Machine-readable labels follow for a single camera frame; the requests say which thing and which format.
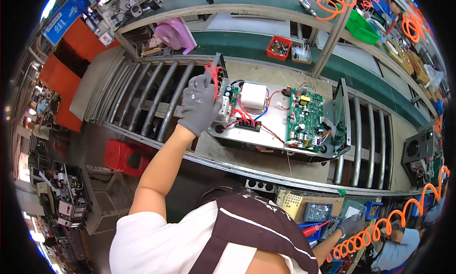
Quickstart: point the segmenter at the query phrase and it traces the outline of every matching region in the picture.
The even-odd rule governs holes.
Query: blue sign
[[[57,10],[55,17],[44,29],[44,36],[53,46],[57,45],[63,35],[81,14],[82,11],[78,8],[77,0],[67,0]]]

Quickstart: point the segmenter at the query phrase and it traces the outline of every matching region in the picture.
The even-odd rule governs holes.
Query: blue shirt
[[[387,240],[382,252],[372,262],[371,269],[390,270],[404,263],[419,244],[419,231],[406,228],[401,243]]]
[[[436,222],[437,219],[440,217],[440,214],[442,213],[444,203],[445,197],[441,198],[439,203],[428,211],[425,217],[425,222]]]
[[[379,0],[379,2],[372,1],[373,9],[379,14],[382,15],[383,11],[385,11],[386,15],[389,15],[394,20],[394,13],[391,12],[391,8],[388,2],[383,0]]]
[[[41,103],[37,104],[37,115],[40,115],[46,110],[46,100],[42,100]]]

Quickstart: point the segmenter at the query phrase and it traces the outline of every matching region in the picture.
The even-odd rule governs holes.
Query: green plastic bin
[[[369,23],[360,15],[356,10],[352,10],[350,17],[345,25],[345,28],[352,33],[352,35],[371,45],[379,40],[379,34],[369,25]]]

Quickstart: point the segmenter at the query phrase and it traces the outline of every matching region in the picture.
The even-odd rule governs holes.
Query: glove
[[[215,85],[206,82],[204,75],[190,79],[183,92],[182,118],[177,121],[197,137],[213,123],[223,102],[221,96],[214,102]]]
[[[361,217],[359,215],[353,215],[346,218],[341,225],[339,225],[339,229],[342,231],[342,235],[357,233],[362,229],[365,222],[365,214],[362,212]]]

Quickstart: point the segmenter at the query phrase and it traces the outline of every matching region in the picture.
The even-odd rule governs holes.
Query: cooling fan
[[[157,23],[155,33],[167,46],[174,50],[185,48],[183,54],[188,54],[197,43],[181,18],[172,18]]]

